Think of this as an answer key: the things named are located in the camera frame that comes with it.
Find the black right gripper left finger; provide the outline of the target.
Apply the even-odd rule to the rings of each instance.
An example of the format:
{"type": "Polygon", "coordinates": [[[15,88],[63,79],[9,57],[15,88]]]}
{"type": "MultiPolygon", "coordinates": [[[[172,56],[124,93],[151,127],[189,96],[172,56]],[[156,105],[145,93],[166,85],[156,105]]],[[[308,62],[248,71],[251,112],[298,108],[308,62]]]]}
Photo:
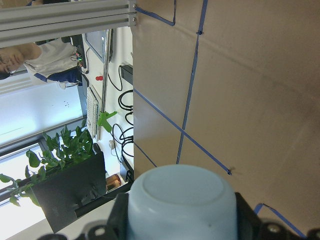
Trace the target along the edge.
{"type": "Polygon", "coordinates": [[[126,240],[129,194],[119,193],[106,224],[107,240],[126,240]]]}

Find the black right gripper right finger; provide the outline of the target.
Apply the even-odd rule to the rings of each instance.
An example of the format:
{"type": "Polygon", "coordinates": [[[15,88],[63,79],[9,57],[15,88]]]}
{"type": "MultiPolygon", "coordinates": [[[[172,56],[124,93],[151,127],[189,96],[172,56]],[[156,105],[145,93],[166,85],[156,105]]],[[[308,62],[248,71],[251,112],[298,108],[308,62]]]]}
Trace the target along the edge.
{"type": "Polygon", "coordinates": [[[261,220],[252,210],[239,192],[236,197],[237,239],[257,240],[261,228],[261,220]]]}

